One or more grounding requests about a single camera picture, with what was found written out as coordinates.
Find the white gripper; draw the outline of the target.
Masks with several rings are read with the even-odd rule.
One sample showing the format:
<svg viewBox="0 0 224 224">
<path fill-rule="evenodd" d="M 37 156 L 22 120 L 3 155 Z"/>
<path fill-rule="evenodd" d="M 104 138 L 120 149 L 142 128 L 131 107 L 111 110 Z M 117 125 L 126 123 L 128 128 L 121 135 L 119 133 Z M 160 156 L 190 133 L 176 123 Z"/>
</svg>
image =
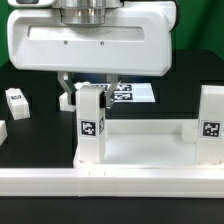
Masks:
<svg viewBox="0 0 224 224">
<path fill-rule="evenodd" d="M 118 74 L 162 76 L 171 67 L 175 0 L 7 0 L 9 58 L 24 70 L 59 71 L 75 105 L 69 72 L 108 74 L 100 107 L 111 109 Z"/>
</svg>

